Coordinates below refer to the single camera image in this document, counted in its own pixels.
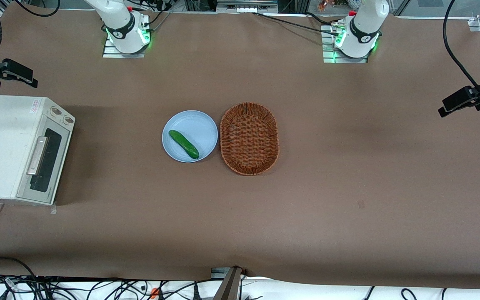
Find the label sticker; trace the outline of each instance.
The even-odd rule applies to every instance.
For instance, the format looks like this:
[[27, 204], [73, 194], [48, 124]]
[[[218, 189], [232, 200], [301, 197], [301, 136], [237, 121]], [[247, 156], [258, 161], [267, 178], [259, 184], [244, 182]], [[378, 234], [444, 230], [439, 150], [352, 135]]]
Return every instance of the label sticker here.
[[38, 112], [38, 107], [40, 106], [40, 99], [34, 99], [32, 102], [29, 114], [36, 114]]

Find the plate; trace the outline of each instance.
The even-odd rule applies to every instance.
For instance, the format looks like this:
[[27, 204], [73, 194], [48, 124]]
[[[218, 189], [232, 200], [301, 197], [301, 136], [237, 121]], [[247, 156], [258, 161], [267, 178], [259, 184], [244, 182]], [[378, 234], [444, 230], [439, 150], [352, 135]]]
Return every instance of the plate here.
[[[179, 131], [185, 138], [194, 145], [200, 157], [193, 159], [186, 151], [175, 142], [168, 133], [170, 130]], [[214, 150], [218, 142], [218, 128], [216, 123], [205, 112], [198, 110], [185, 110], [175, 116], [164, 126], [162, 131], [162, 146], [166, 153], [180, 162], [196, 162], [204, 159]]]

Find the wicker basket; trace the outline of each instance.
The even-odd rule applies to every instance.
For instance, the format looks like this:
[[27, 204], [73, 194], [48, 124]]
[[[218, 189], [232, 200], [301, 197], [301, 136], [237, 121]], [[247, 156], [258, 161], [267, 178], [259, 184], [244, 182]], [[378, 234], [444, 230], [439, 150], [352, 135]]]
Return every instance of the wicker basket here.
[[269, 170], [279, 156], [277, 123], [262, 105], [237, 104], [220, 123], [221, 156], [236, 173], [258, 175]]

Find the white floor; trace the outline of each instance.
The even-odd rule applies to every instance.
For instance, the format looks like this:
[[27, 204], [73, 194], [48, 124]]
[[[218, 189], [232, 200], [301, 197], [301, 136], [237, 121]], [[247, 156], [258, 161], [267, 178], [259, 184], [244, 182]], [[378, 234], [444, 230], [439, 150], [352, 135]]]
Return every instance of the white floor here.
[[[164, 292], [170, 292], [177, 290], [193, 281], [170, 281], [164, 285], [162, 290]], [[147, 284], [147, 295], [150, 294], [153, 288], [158, 287], [159, 281], [142, 281], [134, 285], [139, 289], [145, 287]], [[204, 300], [209, 300], [218, 290], [221, 281], [210, 281], [200, 283], [198, 285], [200, 296]], [[61, 283], [59, 286], [64, 288], [79, 288], [90, 289], [95, 282], [68, 282]], [[299, 283], [290, 283], [277, 280], [257, 280], [257, 279], [245, 279], [242, 282], [242, 300], [249, 298], [254, 299], [263, 296], [262, 300], [363, 300], [370, 287], [360, 286], [338, 286], [338, 285], [304, 285]], [[94, 290], [91, 293], [90, 300], [104, 300], [105, 297], [110, 294], [116, 287], [119, 287], [120, 283], [111, 283], [106, 287], [102, 287]], [[29, 291], [30, 289], [23, 284], [16, 285], [21, 291]], [[375, 287], [370, 300], [402, 300], [401, 297], [402, 287]], [[439, 288], [412, 288], [409, 287], [412, 292], [415, 293], [417, 300], [440, 300], [442, 289]], [[5, 286], [0, 284], [0, 296], [4, 292]], [[72, 290], [72, 294], [77, 300], [85, 300], [88, 292], [80, 290]], [[180, 292], [183, 296], [192, 299], [194, 288], [188, 287]], [[17, 294], [16, 300], [32, 300], [32, 294]], [[406, 294], [408, 300], [413, 300], [410, 294]], [[55, 300], [64, 300], [65, 298], [60, 295], [54, 295]], [[139, 298], [135, 293], [124, 292], [120, 297], [120, 300], [148, 300], [149, 297], [139, 294]], [[447, 289], [445, 293], [445, 300], [480, 300], [480, 290], [473, 289]], [[173, 294], [169, 297], [169, 300], [183, 300], [181, 296]]]

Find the metal bracket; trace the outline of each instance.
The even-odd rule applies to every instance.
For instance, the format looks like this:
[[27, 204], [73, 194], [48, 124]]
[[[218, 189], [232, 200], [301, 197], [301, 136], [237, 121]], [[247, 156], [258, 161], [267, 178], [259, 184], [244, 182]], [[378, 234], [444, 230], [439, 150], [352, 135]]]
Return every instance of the metal bracket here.
[[242, 268], [230, 268], [212, 300], [238, 300], [241, 282]]
[[471, 32], [480, 32], [480, 21], [479, 19], [472, 18], [468, 20], [468, 26], [470, 27]]

